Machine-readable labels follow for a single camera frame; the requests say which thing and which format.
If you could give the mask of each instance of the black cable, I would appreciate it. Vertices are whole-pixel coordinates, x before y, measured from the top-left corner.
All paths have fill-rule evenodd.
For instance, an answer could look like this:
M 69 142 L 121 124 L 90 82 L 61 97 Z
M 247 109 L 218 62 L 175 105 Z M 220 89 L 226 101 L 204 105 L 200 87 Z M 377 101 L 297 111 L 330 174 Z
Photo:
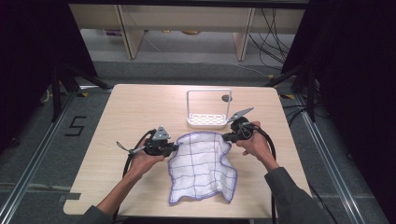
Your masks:
M 282 108 L 292 108 L 292 107 L 301 107 L 301 106 L 307 106 L 307 105 L 285 105 L 282 106 Z M 325 105 L 321 105 L 320 103 L 314 103 L 314 106 L 325 106 Z
M 301 112 L 305 111 L 306 109 L 307 109 L 307 106 L 306 106 L 306 107 L 303 107 L 303 108 L 301 108 L 301 109 L 298 109 L 298 110 L 296 110 L 296 111 L 294 111 L 295 114 L 294 114 L 294 115 L 291 117 L 291 119 L 288 121 L 289 126 L 291 126 L 291 124 L 293 123 L 294 119 L 295 119 L 299 114 L 301 114 Z
M 265 54 L 267 54 L 268 56 L 270 56 L 271 58 L 277 60 L 279 63 L 283 63 L 284 61 L 282 59 L 279 59 L 278 57 L 275 56 L 275 54 L 271 53 L 270 51 L 268 51 L 267 49 L 264 49 L 262 47 L 263 44 L 259 45 L 256 40 L 249 35 L 250 39 L 253 41 L 254 45 L 256 45 L 256 47 L 261 51 L 264 52 Z
M 268 38 L 268 36 L 269 36 L 269 34 L 270 33 L 268 33 L 266 36 L 265 36 L 265 38 L 263 38 L 262 37 L 262 34 L 260 34 L 259 33 L 259 37 L 260 37 L 260 39 L 262 40 L 262 44 L 266 44 L 268 47 L 270 47 L 271 49 L 277 49 L 277 50 L 279 50 L 279 48 L 277 48 L 277 47 L 275 47 L 275 46 L 272 46 L 272 45 L 270 45 L 268 42 L 267 42 L 267 38 Z
M 299 111 L 299 110 L 300 110 L 300 109 L 296 109 L 296 110 L 291 111 L 289 114 L 286 115 L 286 118 L 287 118 L 288 116 L 290 116 L 290 115 L 296 113 L 296 112 Z
M 280 69 L 280 68 L 273 67 L 273 66 L 270 66 L 270 65 L 266 64 L 266 63 L 262 60 L 262 51 L 261 51 L 261 50 L 260 50 L 260 53 L 259 53 L 259 57 L 260 57 L 260 61 L 262 62 L 262 64 L 264 64 L 264 66 L 269 67 L 269 68 L 273 68 L 273 69 L 279 70 L 279 71 L 282 70 L 282 69 Z
M 274 160 L 276 160 L 275 145 L 274 145 L 274 142 L 272 141 L 270 135 L 268 135 L 268 133 L 266 133 L 262 128 L 260 128 L 257 125 L 254 125 L 254 130 L 259 132 L 267 140 L 268 145 L 270 146 L 270 149 L 271 149 L 271 154 L 273 155 Z M 275 197 L 274 197 L 274 195 L 271 195 L 271 214 L 272 214 L 273 224 L 276 224 L 276 205 L 275 205 Z
M 329 213 L 330 217 L 332 218 L 332 221 L 335 224 L 338 224 L 337 219 L 335 218 L 335 216 L 332 214 L 332 212 L 330 211 L 329 207 L 326 205 L 325 202 L 323 202 L 323 200 L 320 198 L 319 194 L 317 193 L 317 191 L 314 189 L 314 187 L 312 187 L 312 185 L 308 182 L 308 187 L 312 189 L 312 191 L 315 193 L 315 195 L 317 195 L 318 199 L 320 200 L 322 206 L 326 209 L 326 211 Z
M 135 146 L 132 150 L 137 149 L 137 148 L 140 146 L 140 144 L 142 144 L 143 140 L 145 140 L 145 138 L 146 138 L 147 135 L 149 135 L 149 134 L 155 134 L 156 131 L 157 131 L 157 130 L 153 129 L 153 130 L 150 130 L 150 131 L 146 132 L 146 133 L 140 138 L 140 140 L 137 142 L 136 146 Z M 119 142 L 117 142 L 117 145 L 118 145 L 119 147 L 121 147 L 122 149 L 127 150 L 127 149 L 126 149 L 125 147 L 123 147 Z M 122 172 L 122 178 L 124 178 L 124 176 L 125 176 L 126 173 L 128 172 L 129 166 L 130 166 L 131 161 L 132 161 L 133 158 L 134 158 L 134 155 L 130 153 L 130 154 L 128 155 L 128 158 L 127 158 L 126 162 L 125 162 L 125 166 L 124 166 L 124 169 L 123 169 L 123 172 Z M 116 219 L 117 219 L 117 216 L 119 215 L 119 211 L 120 211 L 120 208 L 118 207 L 117 210 L 116 210 L 116 212 L 113 214 L 113 224 L 115 224 L 115 223 L 118 222 L 118 221 L 116 221 Z
M 279 39 L 279 37 L 277 36 L 277 30 L 276 30 L 276 9 L 273 8 L 273 20 L 272 20 L 272 22 L 271 22 L 271 25 L 270 25 L 269 21 L 267 20 L 267 18 L 266 18 L 266 16 L 265 16 L 265 13 L 264 13 L 264 10 L 263 10 L 263 9 L 262 9 L 262 15 L 263 15 L 263 17 L 264 17 L 264 19 L 265 19 L 265 22 L 267 23 L 267 26 L 268 26 L 268 30 L 269 30 L 268 35 L 269 35 L 269 34 L 272 35 L 273 39 L 275 40 L 275 42 L 276 42 L 276 44 L 277 44 L 277 48 L 274 47 L 274 46 L 272 46 L 272 45 L 270 45 L 270 44 L 268 44 L 268 43 L 266 42 L 266 39 L 267 39 L 268 35 L 267 35 L 267 37 L 265 37 L 264 42 L 266 43 L 266 45 L 272 47 L 273 49 L 278 49 L 279 52 L 280 52 L 280 55 L 282 55 L 283 60 L 285 60 L 285 59 L 286 59 L 286 55 L 285 55 L 285 52 L 286 52 L 286 51 L 283 50 L 282 47 L 281 47 L 280 45 L 283 45 L 286 49 L 290 49 L 290 48 L 287 47 L 287 46 Z

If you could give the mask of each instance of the wire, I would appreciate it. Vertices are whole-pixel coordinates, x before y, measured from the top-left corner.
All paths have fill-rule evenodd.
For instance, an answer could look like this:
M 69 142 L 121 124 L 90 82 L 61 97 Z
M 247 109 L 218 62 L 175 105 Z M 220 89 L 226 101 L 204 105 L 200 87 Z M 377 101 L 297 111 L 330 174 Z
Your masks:
M 136 146 L 135 146 L 133 149 L 137 149 L 137 148 L 140 146 L 140 144 L 142 144 L 142 142 L 145 140 L 145 138 L 146 138 L 147 135 L 149 135 L 149 134 L 153 135 L 153 134 L 155 134 L 156 131 L 157 131 L 157 130 L 153 129 L 153 130 L 150 130 L 150 131 L 146 132 L 146 133 L 140 138 L 140 140 L 137 142 Z M 123 147 L 122 144 L 121 144 L 120 142 L 117 142 L 117 145 L 118 145 L 120 148 L 122 148 L 122 149 L 124 149 L 124 150 L 126 150 L 126 151 L 129 151 L 128 149 L 126 149 L 125 147 Z M 129 154 L 128 154 L 128 158 L 127 158 L 127 160 L 126 160 L 126 162 L 125 162 L 125 166 L 124 166 L 123 172 L 122 172 L 122 178 L 124 178 L 124 176 L 125 176 L 126 173 L 128 172 L 129 166 L 130 166 L 131 161 L 132 161 L 133 158 L 134 158 L 134 154 L 129 153 Z M 117 223 L 117 222 L 120 222 L 120 221 L 117 221 L 117 220 L 116 220 L 116 219 L 117 219 L 117 216 L 118 216 L 118 214 L 119 214 L 119 210 L 120 210 L 120 208 L 118 207 L 117 210 L 116 210 L 116 212 L 113 214 L 113 224 L 114 224 L 114 223 Z
M 292 108 L 292 107 L 301 107 L 301 106 L 308 106 L 308 105 L 284 105 L 282 106 L 282 108 Z M 321 105 L 320 103 L 315 103 L 314 106 L 325 106 L 325 105 Z
M 253 127 L 254 127 L 254 130 L 259 132 L 267 140 L 268 145 L 270 146 L 270 149 L 271 149 L 271 154 L 273 155 L 274 160 L 276 160 L 275 145 L 274 145 L 274 142 L 272 141 L 270 135 L 268 135 L 268 133 L 266 133 L 258 125 L 254 125 Z M 271 195 L 271 215 L 272 215 L 273 224 L 276 224 L 276 205 L 275 205 L 275 197 L 274 197 L 274 195 Z
M 260 45 L 256 42 L 256 40 L 251 36 L 251 34 L 249 34 L 250 39 L 253 41 L 253 43 L 256 45 L 256 47 L 260 50 L 260 52 L 263 52 L 265 54 L 267 54 L 268 56 L 270 56 L 271 58 L 275 59 L 276 61 L 278 61 L 279 63 L 283 63 L 284 61 L 278 57 L 275 56 L 275 54 L 271 53 L 270 51 L 268 51 L 267 49 L 263 48 L 262 45 L 263 43 Z
M 286 118 L 287 118 L 288 116 L 290 116 L 290 115 L 296 113 L 296 112 L 299 111 L 299 110 L 300 110 L 300 109 L 296 109 L 296 110 L 291 111 L 289 114 L 286 115 Z
M 330 217 L 332 218 L 332 221 L 335 224 L 338 224 L 337 219 L 335 218 L 335 216 L 332 214 L 332 211 L 330 211 L 329 207 L 326 205 L 325 202 L 323 202 L 323 200 L 321 199 L 321 197 L 319 196 L 319 194 L 317 193 L 317 191 L 314 189 L 314 187 L 312 187 L 312 185 L 308 182 L 308 187 L 312 189 L 312 191 L 315 193 L 315 195 L 317 195 L 318 199 L 320 200 L 320 203 L 322 204 L 323 208 L 326 209 L 326 211 L 329 213 Z
M 267 23 L 267 26 L 268 26 L 268 30 L 269 30 L 269 32 L 268 32 L 267 36 L 265 37 L 265 39 L 263 40 L 263 42 L 264 42 L 267 46 L 269 46 L 270 48 L 278 49 L 280 55 L 281 55 L 282 58 L 283 58 L 283 60 L 285 60 L 285 59 L 286 59 L 285 53 L 288 53 L 288 52 L 285 51 L 285 50 L 283 50 L 282 47 L 281 47 L 280 45 L 282 45 L 282 46 L 285 47 L 286 49 L 290 49 L 290 48 L 289 48 L 288 46 L 286 46 L 286 45 L 279 39 L 279 37 L 277 36 L 277 29 L 276 29 L 276 9 L 273 8 L 273 9 L 272 9 L 272 12 L 273 12 L 273 20 L 272 20 L 272 22 L 271 22 L 271 24 L 270 24 L 269 21 L 267 20 L 267 17 L 265 16 L 264 10 L 263 10 L 263 8 L 262 8 L 262 16 L 264 17 L 265 22 Z M 268 43 L 266 42 L 266 39 L 267 39 L 267 37 L 269 36 L 269 34 L 272 35 L 273 39 L 275 40 L 275 42 L 276 42 L 276 44 L 277 44 L 277 47 L 274 47 L 274 46 L 272 46 L 272 45 L 270 45 L 270 44 L 268 44 Z
M 305 107 L 303 107 L 303 108 L 301 108 L 301 109 L 298 109 L 298 110 L 294 111 L 295 114 L 294 114 L 294 115 L 291 117 L 291 119 L 288 121 L 289 126 L 291 126 L 291 124 L 293 123 L 294 119 L 295 119 L 299 114 L 301 114 L 301 112 L 305 111 L 306 109 L 307 109 L 307 107 L 305 106 Z
M 258 73 L 258 74 L 260 74 L 260 75 L 262 75 L 262 76 L 264 76 L 264 77 L 270 78 L 269 76 L 267 76 L 267 75 L 261 73 L 260 71 L 258 71 L 258 70 L 256 70 L 256 69 L 246 68 L 246 67 L 244 67 L 244 66 L 241 66 L 241 65 L 239 65 L 239 64 L 234 64 L 234 63 L 228 63 L 228 64 L 233 65 L 233 66 L 236 66 L 236 67 L 239 67 L 239 68 L 242 68 L 242 69 L 245 69 L 245 70 L 248 70 L 248 71 L 253 71 L 253 72 L 256 72 L 256 73 Z

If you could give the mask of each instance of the white basket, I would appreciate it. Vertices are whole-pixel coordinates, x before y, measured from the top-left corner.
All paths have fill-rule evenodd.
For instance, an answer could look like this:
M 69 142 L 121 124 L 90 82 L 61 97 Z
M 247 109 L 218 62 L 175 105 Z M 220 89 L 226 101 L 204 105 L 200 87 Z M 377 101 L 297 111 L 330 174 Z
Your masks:
M 224 114 L 194 114 L 190 112 L 190 92 L 192 91 L 227 91 L 228 102 Z M 232 99 L 230 89 L 198 89 L 187 91 L 187 123 L 196 129 L 223 129 L 227 126 L 228 111 Z

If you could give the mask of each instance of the floor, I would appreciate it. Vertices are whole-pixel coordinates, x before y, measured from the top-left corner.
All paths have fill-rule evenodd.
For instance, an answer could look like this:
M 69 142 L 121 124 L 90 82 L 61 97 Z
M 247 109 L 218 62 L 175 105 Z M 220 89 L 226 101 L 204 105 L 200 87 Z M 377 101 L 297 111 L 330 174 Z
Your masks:
M 283 60 L 281 52 L 277 48 L 277 43 L 272 36 L 269 36 L 268 42 L 276 48 L 266 47 L 272 52 L 277 59 L 260 53 L 252 39 L 262 43 L 262 37 L 259 34 L 252 34 L 252 39 L 247 45 L 247 54 L 244 61 L 239 62 L 236 58 L 233 46 L 233 37 L 225 33 L 201 32 L 197 35 L 186 35 L 180 31 L 147 31 L 140 46 L 139 52 L 135 59 L 127 58 L 125 47 L 120 36 L 107 35 L 103 30 L 81 30 L 86 41 L 87 48 L 91 54 L 92 60 L 96 63 L 176 63 L 176 64 L 198 64 L 198 65 L 230 65 L 238 69 L 243 69 L 252 74 L 268 78 L 271 74 L 263 72 L 263 67 L 274 67 L 275 71 L 281 67 Z M 285 46 L 290 46 L 293 35 L 279 35 L 281 42 Z M 283 85 L 279 85 L 278 91 L 281 95 L 282 105 L 285 106 L 285 116 L 290 119 L 295 114 L 296 105 L 304 102 L 303 96 L 290 96 L 290 80 Z M 98 109 L 94 117 L 100 118 L 101 109 L 106 105 L 106 99 L 109 93 L 92 94 L 90 102 L 77 98 L 70 105 L 70 110 L 78 113 L 83 110 L 80 104 L 92 104 Z M 47 129 L 51 128 L 50 102 L 38 108 L 36 116 L 21 133 L 25 139 L 17 148 L 20 150 L 7 150 L 0 157 L 0 202 L 4 203 L 8 195 L 13 190 L 15 184 L 20 180 L 20 176 L 26 172 L 25 167 L 35 156 L 35 149 L 42 144 L 41 139 L 46 135 Z M 301 157 L 304 171 L 308 181 L 315 186 L 319 197 L 324 203 L 320 203 L 318 195 L 313 193 L 313 197 L 318 201 L 320 206 L 325 204 L 334 214 L 338 223 L 388 223 L 371 191 L 364 182 L 359 170 L 349 159 L 347 148 L 343 145 L 341 137 L 338 135 L 332 121 L 328 118 L 324 107 L 316 107 L 317 122 L 310 128 L 312 123 L 303 113 L 293 120 L 290 125 L 291 132 L 299 155 Z M 94 121 L 87 130 L 94 132 Z M 314 137 L 321 136 L 324 143 L 315 141 Z M 78 146 L 69 141 L 70 155 L 66 158 L 59 157 L 56 149 L 49 150 L 46 157 L 37 166 L 36 173 L 32 174 L 33 178 L 29 185 L 26 195 L 20 201 L 19 208 L 13 211 L 14 216 L 10 223 L 46 223 L 47 217 L 52 217 L 52 222 L 72 223 L 76 221 L 75 217 L 66 215 L 54 216 L 63 212 L 63 196 L 70 190 L 73 178 L 69 173 L 78 171 L 78 167 L 84 156 L 84 151 L 78 150 L 80 147 L 86 147 L 90 143 L 90 138 L 81 139 Z M 64 148 L 59 146 L 60 142 L 50 142 L 53 148 Z M 62 166 L 54 166 L 53 160 L 58 160 L 60 164 L 70 164 L 68 169 Z M 331 175 L 329 169 L 335 169 L 337 174 Z M 343 183 L 337 183 L 341 176 Z M 56 185 L 51 182 L 57 179 Z M 352 202 L 356 203 L 355 209 L 349 209 L 345 197 L 341 194 L 350 194 Z M 36 203 L 36 209 L 32 209 L 32 204 Z M 52 204 L 51 207 L 40 209 L 40 204 Z M 255 219 L 255 223 L 269 223 L 266 219 Z

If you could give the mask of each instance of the wooden table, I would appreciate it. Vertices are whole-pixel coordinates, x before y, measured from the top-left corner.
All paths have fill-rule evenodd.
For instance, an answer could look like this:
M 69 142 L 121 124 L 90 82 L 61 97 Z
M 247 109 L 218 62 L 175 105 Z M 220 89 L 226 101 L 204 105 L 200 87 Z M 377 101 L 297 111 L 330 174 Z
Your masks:
M 67 200 L 64 211 L 81 215 L 97 205 L 120 181 L 127 152 L 116 142 L 132 148 L 148 130 L 162 125 L 176 141 L 181 135 L 196 132 L 188 126 L 186 91 L 192 89 L 229 88 L 233 91 L 230 115 L 254 106 L 246 115 L 259 120 L 276 146 L 278 162 L 289 172 L 296 184 L 310 192 L 303 167 L 292 140 L 276 90 L 255 87 L 207 87 L 172 85 L 117 85 L 92 137 L 71 193 L 80 193 L 78 200 Z M 221 99 L 205 102 L 207 108 L 223 108 Z M 228 133 L 226 127 L 215 130 Z M 266 170 L 256 158 L 242 156 L 243 149 L 233 145 L 228 159 L 238 172 L 237 186 L 231 203 L 221 194 L 202 201 L 184 199 L 169 205 L 171 178 L 169 158 L 156 164 L 134 186 L 120 208 L 120 215 L 137 217 L 227 217 L 265 218 L 271 216 L 271 192 L 264 180 Z

